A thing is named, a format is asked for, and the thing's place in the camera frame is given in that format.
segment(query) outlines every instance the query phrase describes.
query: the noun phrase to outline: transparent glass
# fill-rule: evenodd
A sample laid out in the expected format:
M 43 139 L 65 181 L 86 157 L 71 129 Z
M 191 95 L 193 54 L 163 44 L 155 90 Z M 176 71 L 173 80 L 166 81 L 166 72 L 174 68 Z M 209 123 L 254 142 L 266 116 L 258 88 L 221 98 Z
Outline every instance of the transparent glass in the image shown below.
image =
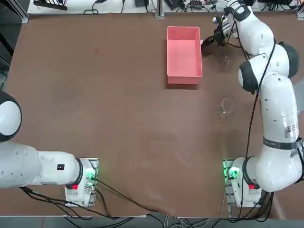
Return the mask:
M 227 118 L 232 113 L 234 108 L 234 102 L 230 98 L 224 98 L 220 106 L 218 107 L 218 116 L 221 119 Z

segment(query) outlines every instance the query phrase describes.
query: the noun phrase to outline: gray floor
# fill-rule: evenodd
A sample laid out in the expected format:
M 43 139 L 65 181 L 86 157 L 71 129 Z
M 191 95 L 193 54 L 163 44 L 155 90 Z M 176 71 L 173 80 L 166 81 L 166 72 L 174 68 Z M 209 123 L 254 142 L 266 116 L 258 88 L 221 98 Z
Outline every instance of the gray floor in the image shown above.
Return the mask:
M 29 0 L 19 0 L 23 8 L 28 8 Z M 9 11 L 0 3 L 0 31 L 5 36 L 7 41 L 15 47 L 21 28 L 21 19 L 14 13 Z M 7 60 L 11 60 L 10 54 L 0 44 L 0 54 Z M 164 215 L 155 214 L 161 221 L 164 221 Z M 205 226 L 206 228 L 212 227 L 217 219 L 211 219 Z M 111 223 L 109 219 L 105 218 L 92 218 L 90 221 L 83 221 L 79 219 L 73 220 L 81 228 L 98 228 Z M 1 228 L 74 228 L 75 226 L 60 217 L 1 217 Z M 135 218 L 129 223 L 121 226 L 123 228 L 161 228 L 162 224 L 152 217 Z M 256 221 L 245 221 L 236 224 L 230 224 L 227 221 L 220 221 L 217 228 L 303 228 L 304 221 L 278 221 L 268 220 L 260 223 Z
M 157 215 L 157 217 L 163 221 L 163 215 Z M 205 228 L 211 228 L 217 219 L 211 219 L 209 223 L 204 226 Z M 111 224 L 109 219 L 105 218 L 92 218 L 90 221 L 82 221 L 78 219 L 73 220 L 81 228 L 98 228 Z M 75 228 L 74 225 L 66 221 L 64 218 L 59 217 L 11 217 L 0 218 L 1 228 Z M 162 224 L 152 217 L 147 218 L 135 218 L 127 224 L 121 226 L 122 228 L 162 228 Z M 242 221 L 236 224 L 231 224 L 227 221 L 221 221 L 216 225 L 216 228 L 303 228 L 304 223 L 302 221 L 278 221 L 269 219 L 266 222 L 256 221 Z

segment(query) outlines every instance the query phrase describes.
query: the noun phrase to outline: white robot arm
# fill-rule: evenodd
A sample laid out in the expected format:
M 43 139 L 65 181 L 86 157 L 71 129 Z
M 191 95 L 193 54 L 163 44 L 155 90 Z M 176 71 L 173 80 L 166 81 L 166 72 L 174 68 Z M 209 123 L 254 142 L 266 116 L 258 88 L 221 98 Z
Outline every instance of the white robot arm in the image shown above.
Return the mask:
M 247 161 L 237 158 L 231 169 L 235 172 L 231 183 L 237 206 L 242 201 L 240 186 L 244 176 L 243 207 L 253 207 L 261 197 L 261 189 L 278 191 L 302 178 L 302 140 L 298 140 L 295 93 L 289 79 L 298 71 L 299 57 L 290 45 L 275 44 L 271 29 L 242 1 L 229 2 L 225 16 L 233 36 L 254 56 L 242 63 L 238 71 L 238 80 L 246 91 L 254 93 L 258 89 L 271 57 L 259 90 L 264 126 L 262 152 Z
M 17 101 L 0 91 L 0 188 L 65 185 L 67 201 L 81 206 L 93 204 L 95 183 L 90 178 L 96 177 L 92 164 L 97 166 L 96 161 L 66 152 L 37 151 L 8 141 L 20 129 L 21 120 Z

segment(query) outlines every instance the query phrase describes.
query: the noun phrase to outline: brown tabletop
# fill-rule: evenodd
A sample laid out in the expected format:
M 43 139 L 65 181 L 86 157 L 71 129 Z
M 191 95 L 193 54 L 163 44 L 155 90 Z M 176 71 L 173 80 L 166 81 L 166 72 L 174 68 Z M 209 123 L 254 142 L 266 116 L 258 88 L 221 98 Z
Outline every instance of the brown tabletop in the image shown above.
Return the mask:
M 166 84 L 167 27 L 199 26 L 205 38 L 215 28 L 213 16 L 31 19 L 22 26 L 7 82 L 7 91 L 23 114 L 14 141 L 37 150 L 98 157 L 101 179 L 150 208 L 175 216 L 218 217 L 224 193 L 222 159 L 244 156 L 246 151 L 254 96 L 237 80 L 244 57 L 238 48 L 211 46 L 210 54 L 203 57 L 203 77 L 197 88 Z M 302 79 L 303 22 L 286 12 L 259 17 L 277 41 L 298 50 L 301 68 L 294 81 Z M 230 61 L 226 66 L 225 56 Z M 217 107 L 225 97 L 235 106 L 222 120 Z M 249 155 L 259 154 L 262 147 L 260 112 L 258 107 Z M 302 114 L 299 121 L 304 126 Z M 99 188 L 113 215 L 146 213 Z M 61 186 L 35 189 L 64 198 Z M 272 217 L 304 219 L 303 190 L 304 184 L 299 183 L 276 192 Z M 1 215 L 63 214 L 19 189 L 0 191 Z M 100 200 L 94 209 L 104 212 Z

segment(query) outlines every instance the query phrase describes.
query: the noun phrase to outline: red plastic tray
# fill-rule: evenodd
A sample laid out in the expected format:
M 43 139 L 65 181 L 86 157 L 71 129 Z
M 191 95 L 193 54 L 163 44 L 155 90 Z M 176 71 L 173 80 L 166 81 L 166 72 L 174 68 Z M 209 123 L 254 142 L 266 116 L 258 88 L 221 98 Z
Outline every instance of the red plastic tray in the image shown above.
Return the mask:
M 198 27 L 167 29 L 167 74 L 169 84 L 198 84 L 203 76 Z

